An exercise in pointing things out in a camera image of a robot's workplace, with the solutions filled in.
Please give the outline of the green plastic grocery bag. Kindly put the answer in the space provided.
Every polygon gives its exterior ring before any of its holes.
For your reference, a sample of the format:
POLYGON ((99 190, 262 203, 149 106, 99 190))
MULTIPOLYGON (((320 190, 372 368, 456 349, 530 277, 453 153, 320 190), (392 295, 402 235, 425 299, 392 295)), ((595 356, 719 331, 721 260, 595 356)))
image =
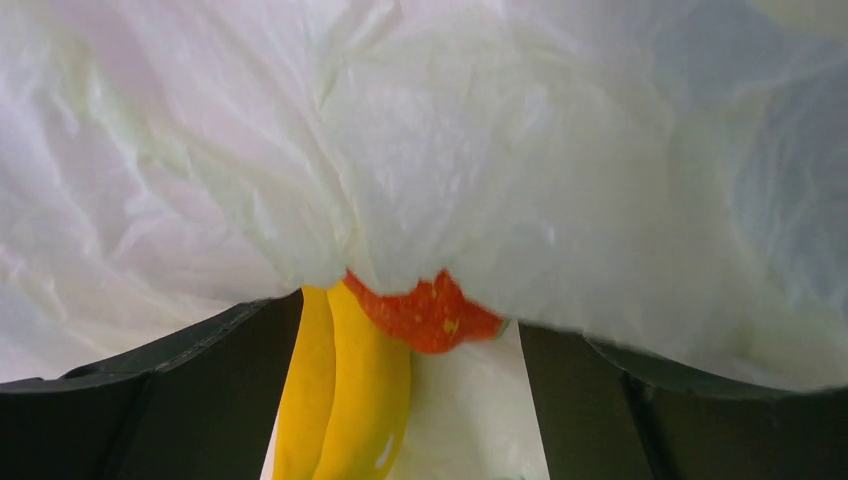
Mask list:
POLYGON ((2 3, 3 381, 441 271, 398 479, 549 476, 528 324, 845 386, 846 3, 2 3))

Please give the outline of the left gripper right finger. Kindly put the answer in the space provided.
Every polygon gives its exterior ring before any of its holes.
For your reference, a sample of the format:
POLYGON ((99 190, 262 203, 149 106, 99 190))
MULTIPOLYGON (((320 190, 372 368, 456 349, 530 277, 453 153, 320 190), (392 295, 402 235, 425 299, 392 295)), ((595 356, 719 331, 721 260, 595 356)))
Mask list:
POLYGON ((550 476, 843 479, 847 392, 794 393, 521 325, 550 476))

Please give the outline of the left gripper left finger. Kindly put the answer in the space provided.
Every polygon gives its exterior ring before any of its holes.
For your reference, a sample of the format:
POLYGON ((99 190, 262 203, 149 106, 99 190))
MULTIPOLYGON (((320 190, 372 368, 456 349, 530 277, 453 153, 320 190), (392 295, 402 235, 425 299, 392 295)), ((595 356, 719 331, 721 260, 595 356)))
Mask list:
POLYGON ((5 479, 257 479, 303 297, 236 305, 55 380, 1 387, 5 479))

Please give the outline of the yellow banana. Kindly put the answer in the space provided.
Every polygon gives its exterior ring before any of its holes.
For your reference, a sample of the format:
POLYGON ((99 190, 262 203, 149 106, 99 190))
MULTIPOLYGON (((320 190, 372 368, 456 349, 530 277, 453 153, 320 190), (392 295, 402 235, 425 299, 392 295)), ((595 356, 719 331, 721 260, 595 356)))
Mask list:
POLYGON ((304 286, 279 406, 275 479, 384 479, 406 432, 411 351, 342 283, 304 286))

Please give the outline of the orange fruit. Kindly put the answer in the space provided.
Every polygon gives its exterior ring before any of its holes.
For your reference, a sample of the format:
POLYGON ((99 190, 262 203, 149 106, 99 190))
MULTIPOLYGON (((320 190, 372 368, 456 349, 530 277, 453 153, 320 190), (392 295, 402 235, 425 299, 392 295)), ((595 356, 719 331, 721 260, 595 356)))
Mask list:
POLYGON ((375 293, 351 272, 343 284, 378 329, 419 353, 441 354, 466 342, 494 340, 507 324, 467 299, 445 270, 398 295, 375 293))

